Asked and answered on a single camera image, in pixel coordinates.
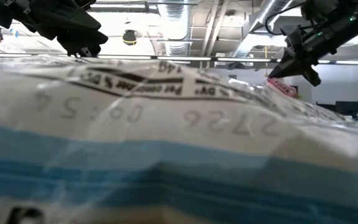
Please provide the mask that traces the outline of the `red ramen packet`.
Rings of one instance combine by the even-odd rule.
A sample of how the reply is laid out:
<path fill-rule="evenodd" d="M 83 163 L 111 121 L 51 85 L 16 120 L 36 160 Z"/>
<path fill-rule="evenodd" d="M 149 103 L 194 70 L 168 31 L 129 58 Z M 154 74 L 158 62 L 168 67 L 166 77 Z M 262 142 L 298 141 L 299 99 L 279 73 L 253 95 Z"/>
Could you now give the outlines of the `red ramen packet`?
<path fill-rule="evenodd" d="M 295 87 L 292 87 L 290 85 L 287 85 L 282 79 L 280 78 L 268 78 L 266 79 L 265 84 L 284 95 L 287 95 L 292 98 L 296 98 L 298 96 L 297 89 Z"/>

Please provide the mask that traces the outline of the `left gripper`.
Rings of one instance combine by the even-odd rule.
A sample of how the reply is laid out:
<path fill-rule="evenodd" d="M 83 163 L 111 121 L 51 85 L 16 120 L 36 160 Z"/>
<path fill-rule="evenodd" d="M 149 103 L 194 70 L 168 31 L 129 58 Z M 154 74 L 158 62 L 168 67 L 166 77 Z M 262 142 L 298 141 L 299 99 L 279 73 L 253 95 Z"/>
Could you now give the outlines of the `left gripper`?
<path fill-rule="evenodd" d="M 108 37 L 98 30 L 101 24 L 87 13 L 96 0 L 0 0 L 0 26 L 10 28 L 13 20 L 31 32 L 59 44 L 68 56 L 97 57 Z M 67 30 L 57 35 L 57 28 Z"/>

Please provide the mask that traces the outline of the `long ceiling light strip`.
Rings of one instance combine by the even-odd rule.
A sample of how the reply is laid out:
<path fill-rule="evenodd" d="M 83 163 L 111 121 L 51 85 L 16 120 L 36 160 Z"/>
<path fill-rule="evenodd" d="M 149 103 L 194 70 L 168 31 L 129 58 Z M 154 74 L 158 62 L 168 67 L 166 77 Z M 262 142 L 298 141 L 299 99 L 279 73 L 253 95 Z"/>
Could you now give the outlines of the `long ceiling light strip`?
<path fill-rule="evenodd" d="M 0 53 L 0 58 L 26 57 L 37 54 Z M 110 60 L 169 60 L 184 62 L 241 62 L 241 63 L 279 63 L 279 58 L 234 58 L 234 57 L 191 57 L 161 55 L 99 55 L 99 58 Z M 358 60 L 319 60 L 323 65 L 358 65 Z"/>

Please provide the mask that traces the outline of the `blue ramen packet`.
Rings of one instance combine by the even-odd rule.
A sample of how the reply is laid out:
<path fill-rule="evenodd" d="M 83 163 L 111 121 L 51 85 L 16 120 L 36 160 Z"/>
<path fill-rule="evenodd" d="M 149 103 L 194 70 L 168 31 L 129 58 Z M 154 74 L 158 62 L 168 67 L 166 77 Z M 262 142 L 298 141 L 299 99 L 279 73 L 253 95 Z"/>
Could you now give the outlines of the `blue ramen packet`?
<path fill-rule="evenodd" d="M 166 61 L 1 58 L 0 224 L 358 224 L 358 121 Z"/>

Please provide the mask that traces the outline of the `ribbed silver ceiling duct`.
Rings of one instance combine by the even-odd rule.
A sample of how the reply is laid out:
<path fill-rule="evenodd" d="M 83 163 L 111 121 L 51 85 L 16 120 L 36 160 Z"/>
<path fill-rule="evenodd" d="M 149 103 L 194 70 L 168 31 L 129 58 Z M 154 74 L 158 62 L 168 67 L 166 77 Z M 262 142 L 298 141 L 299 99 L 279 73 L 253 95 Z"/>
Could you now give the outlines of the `ribbed silver ceiling duct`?
<path fill-rule="evenodd" d="M 163 0 L 158 4 L 162 20 L 162 34 L 165 39 L 165 51 L 169 56 L 187 56 L 189 54 L 190 0 Z"/>

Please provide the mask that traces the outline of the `black background monitor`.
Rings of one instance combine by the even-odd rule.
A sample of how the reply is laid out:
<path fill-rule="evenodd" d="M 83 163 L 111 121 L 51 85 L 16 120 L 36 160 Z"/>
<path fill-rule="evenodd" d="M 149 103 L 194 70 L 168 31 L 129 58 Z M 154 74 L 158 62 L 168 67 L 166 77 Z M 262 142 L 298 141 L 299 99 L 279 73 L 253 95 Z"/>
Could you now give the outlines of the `black background monitor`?
<path fill-rule="evenodd" d="M 316 103 L 318 106 L 333 112 L 358 118 L 358 101 L 336 101 L 334 104 Z"/>

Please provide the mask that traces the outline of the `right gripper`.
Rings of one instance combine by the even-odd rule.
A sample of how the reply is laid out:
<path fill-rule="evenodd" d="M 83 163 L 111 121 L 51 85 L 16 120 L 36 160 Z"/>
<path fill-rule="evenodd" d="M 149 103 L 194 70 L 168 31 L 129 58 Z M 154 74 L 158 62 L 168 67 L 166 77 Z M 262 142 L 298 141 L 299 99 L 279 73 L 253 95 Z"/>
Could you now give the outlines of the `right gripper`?
<path fill-rule="evenodd" d="M 327 54 L 335 54 L 337 49 L 357 35 L 357 16 L 343 17 L 322 22 L 307 31 L 296 27 L 286 32 L 287 38 L 283 57 L 269 73 L 269 78 L 285 78 L 303 75 L 314 87 L 321 83 L 318 73 L 307 63 L 316 63 Z"/>

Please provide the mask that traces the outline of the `smooth silver ceiling duct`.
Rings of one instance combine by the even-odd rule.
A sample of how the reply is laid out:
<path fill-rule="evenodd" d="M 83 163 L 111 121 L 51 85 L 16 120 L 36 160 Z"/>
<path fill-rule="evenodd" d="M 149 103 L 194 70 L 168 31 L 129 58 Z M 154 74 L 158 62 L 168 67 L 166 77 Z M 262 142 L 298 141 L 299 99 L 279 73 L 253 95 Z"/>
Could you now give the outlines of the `smooth silver ceiling duct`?
<path fill-rule="evenodd" d="M 288 8 L 292 1 L 293 0 L 263 0 L 260 10 L 246 17 L 242 26 L 242 41 L 232 52 L 231 57 L 244 58 L 253 47 L 262 45 L 262 41 L 267 40 L 268 36 L 253 34 L 253 32 L 264 28 L 268 16 Z"/>

